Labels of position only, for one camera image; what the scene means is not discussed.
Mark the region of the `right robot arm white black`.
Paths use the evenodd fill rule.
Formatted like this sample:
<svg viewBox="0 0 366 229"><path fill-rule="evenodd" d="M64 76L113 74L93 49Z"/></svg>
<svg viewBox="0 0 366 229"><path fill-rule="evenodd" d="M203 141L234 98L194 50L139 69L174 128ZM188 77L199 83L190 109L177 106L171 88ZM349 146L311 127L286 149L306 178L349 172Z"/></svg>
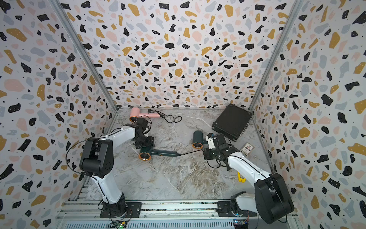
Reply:
<svg viewBox="0 0 366 229"><path fill-rule="evenodd" d="M254 187L254 194L245 191L235 194L229 202L229 212L242 216L251 212L267 224L272 224L295 209L284 178L278 174L270 174L252 163L234 145L226 142L222 134L208 134L208 149L219 163L224 163L228 170L236 170Z"/></svg>

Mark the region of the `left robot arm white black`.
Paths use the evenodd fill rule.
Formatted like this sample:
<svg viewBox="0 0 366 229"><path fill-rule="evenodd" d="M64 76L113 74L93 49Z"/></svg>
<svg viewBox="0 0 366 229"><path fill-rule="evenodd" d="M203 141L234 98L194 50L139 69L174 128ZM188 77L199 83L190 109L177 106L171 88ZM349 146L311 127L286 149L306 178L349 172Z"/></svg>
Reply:
<svg viewBox="0 0 366 229"><path fill-rule="evenodd" d="M112 169L114 151L130 140L136 147L154 145L154 138L146 136L138 127L122 127L111 134L88 139L80 161L80 169L91 177L102 195L102 213L111 218L122 218L129 212L124 194L112 175Z"/></svg>

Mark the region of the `green hair dryer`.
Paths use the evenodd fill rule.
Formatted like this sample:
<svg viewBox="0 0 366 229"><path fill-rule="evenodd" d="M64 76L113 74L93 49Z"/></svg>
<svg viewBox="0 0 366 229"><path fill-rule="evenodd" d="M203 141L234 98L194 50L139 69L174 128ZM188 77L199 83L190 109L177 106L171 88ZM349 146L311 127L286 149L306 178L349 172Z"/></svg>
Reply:
<svg viewBox="0 0 366 229"><path fill-rule="evenodd" d="M180 156L180 154L178 154L176 151L168 151L168 150L154 149L152 147L144 147L140 149L140 153L138 155L138 157L143 161L151 160L152 156L178 157Z"/></svg>
<svg viewBox="0 0 366 229"><path fill-rule="evenodd" d="M208 142L204 138L204 134L200 130L196 130L193 133L192 146L195 149L202 149L204 145L208 145Z"/></svg>

